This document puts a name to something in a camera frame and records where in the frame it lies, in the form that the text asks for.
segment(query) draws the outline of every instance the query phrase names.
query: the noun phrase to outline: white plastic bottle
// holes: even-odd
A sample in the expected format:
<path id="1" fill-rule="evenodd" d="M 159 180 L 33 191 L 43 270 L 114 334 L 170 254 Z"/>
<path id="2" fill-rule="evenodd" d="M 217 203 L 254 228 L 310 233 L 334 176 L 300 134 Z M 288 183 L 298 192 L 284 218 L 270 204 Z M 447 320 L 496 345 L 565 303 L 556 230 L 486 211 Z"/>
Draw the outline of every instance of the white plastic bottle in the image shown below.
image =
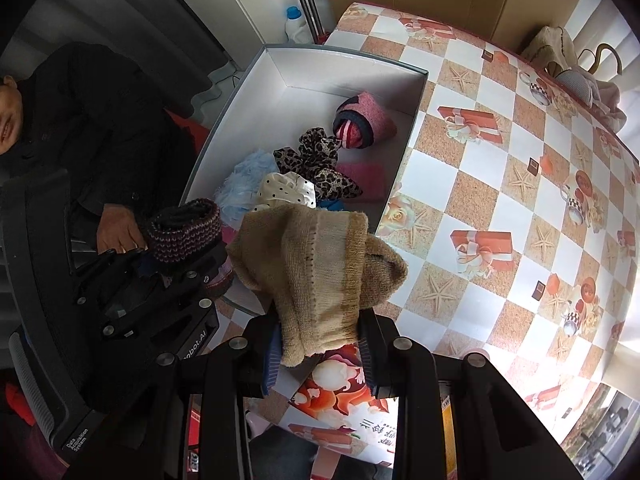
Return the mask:
<path id="1" fill-rule="evenodd" d="M 293 6 L 287 9 L 287 23 L 284 26 L 289 41 L 293 43 L 313 43 L 311 30 L 300 9 Z"/>

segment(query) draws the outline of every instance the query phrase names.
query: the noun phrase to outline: man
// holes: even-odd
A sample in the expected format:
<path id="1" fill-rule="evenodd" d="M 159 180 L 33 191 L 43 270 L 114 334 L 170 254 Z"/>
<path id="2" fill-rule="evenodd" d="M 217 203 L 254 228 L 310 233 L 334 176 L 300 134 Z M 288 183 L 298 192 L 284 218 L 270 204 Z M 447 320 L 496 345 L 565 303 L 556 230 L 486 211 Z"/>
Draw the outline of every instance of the man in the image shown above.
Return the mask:
<path id="1" fill-rule="evenodd" d="M 156 86 L 105 46 L 66 44 L 0 84 L 0 168 L 66 168 L 71 234 L 99 253 L 145 247 L 136 219 L 177 205 L 194 162 Z"/>

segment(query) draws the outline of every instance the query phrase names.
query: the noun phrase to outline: screw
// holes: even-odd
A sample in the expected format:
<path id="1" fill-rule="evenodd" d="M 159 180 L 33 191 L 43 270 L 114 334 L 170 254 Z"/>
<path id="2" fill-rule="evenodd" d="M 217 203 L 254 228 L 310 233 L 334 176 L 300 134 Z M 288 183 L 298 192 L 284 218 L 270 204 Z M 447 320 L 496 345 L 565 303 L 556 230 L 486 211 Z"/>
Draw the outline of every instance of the screw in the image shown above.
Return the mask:
<path id="1" fill-rule="evenodd" d="M 229 341 L 229 346 L 231 346 L 231 348 L 233 348 L 234 350 L 242 350 L 248 345 L 248 343 L 249 342 L 244 337 L 239 336 Z"/>
<path id="2" fill-rule="evenodd" d="M 398 350 L 408 350 L 409 348 L 411 348 L 411 346 L 413 346 L 413 343 L 407 337 L 396 337 L 394 339 L 394 346 Z"/>
<path id="3" fill-rule="evenodd" d="M 160 366 L 168 366 L 175 360 L 175 356 L 171 352 L 164 352 L 156 357 L 156 363 Z"/>
<path id="4" fill-rule="evenodd" d="M 469 361 L 470 365 L 475 366 L 476 368 L 482 368 L 486 364 L 486 358 L 477 352 L 466 356 L 466 360 Z"/>

